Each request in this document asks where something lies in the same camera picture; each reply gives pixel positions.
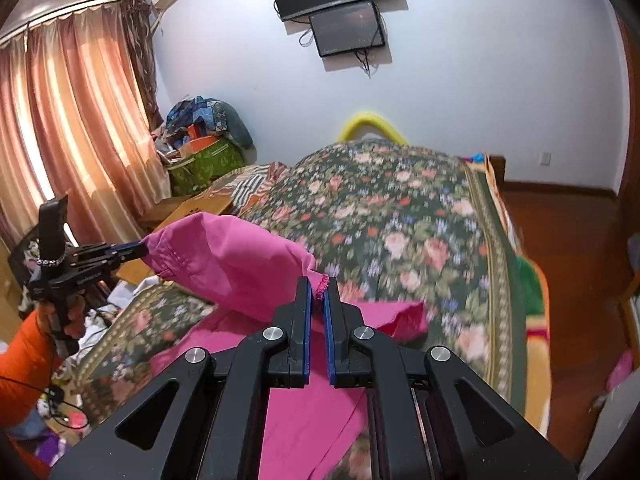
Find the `orange sleeve forearm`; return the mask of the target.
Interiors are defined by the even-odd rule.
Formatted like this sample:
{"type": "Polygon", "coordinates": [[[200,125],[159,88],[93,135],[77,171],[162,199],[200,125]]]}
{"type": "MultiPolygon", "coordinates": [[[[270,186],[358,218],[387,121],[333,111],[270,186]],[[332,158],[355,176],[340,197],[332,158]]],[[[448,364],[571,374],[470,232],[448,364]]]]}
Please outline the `orange sleeve forearm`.
{"type": "Polygon", "coordinates": [[[19,425],[61,364],[49,330],[50,308],[40,304],[1,355],[1,428],[19,425]]]}

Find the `left hand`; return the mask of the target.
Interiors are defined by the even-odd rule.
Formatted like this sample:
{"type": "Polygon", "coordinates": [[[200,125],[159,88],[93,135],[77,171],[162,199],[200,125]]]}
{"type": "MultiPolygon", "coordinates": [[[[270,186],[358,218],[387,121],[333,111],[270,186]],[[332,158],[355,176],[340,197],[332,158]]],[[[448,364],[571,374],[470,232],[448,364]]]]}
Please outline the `left hand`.
{"type": "MultiPolygon", "coordinates": [[[[64,327],[66,335],[79,340],[85,335],[85,299],[74,295],[66,299],[68,319],[70,322],[64,327]]],[[[47,301],[39,301],[36,307],[37,325],[41,333],[51,335],[51,321],[55,315],[55,307],[47,301]]]]}

